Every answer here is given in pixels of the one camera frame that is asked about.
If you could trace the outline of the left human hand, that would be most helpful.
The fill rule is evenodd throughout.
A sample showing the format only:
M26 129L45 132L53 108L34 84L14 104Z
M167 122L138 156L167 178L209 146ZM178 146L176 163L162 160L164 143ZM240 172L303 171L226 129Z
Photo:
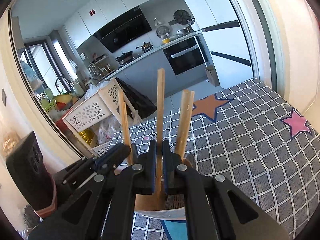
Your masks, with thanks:
M52 176L50 176L52 186L53 186L53 197L52 202L48 207L45 207L44 209L40 210L34 210L34 212L42 219L45 219L52 215L57 210L57 190L56 190L56 184Z

